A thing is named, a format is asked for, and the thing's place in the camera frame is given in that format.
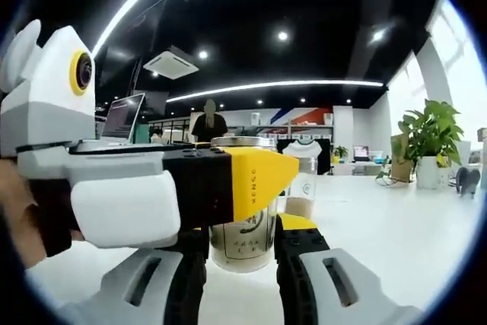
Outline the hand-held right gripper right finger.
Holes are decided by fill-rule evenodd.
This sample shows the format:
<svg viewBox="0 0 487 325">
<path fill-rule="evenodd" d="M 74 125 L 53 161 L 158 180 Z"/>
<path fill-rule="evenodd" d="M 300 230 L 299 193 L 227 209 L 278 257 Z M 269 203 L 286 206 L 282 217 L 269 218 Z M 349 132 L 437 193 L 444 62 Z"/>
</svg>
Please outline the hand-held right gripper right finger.
<svg viewBox="0 0 487 325">
<path fill-rule="evenodd" d="M 286 324 L 416 324 L 422 315 L 388 298 L 378 276 L 304 217 L 278 214 L 275 260 Z"/>
</svg>

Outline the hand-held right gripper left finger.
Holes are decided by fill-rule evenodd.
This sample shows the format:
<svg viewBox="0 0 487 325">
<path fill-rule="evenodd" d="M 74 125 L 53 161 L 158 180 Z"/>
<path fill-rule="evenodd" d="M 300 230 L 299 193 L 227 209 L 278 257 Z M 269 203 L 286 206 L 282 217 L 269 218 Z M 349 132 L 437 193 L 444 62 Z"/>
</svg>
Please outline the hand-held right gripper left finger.
<svg viewBox="0 0 487 325">
<path fill-rule="evenodd" d="M 97 293 L 59 311 L 72 324 L 197 324 L 208 252 L 207 228 L 179 234 L 171 247 L 138 249 Z"/>
</svg>

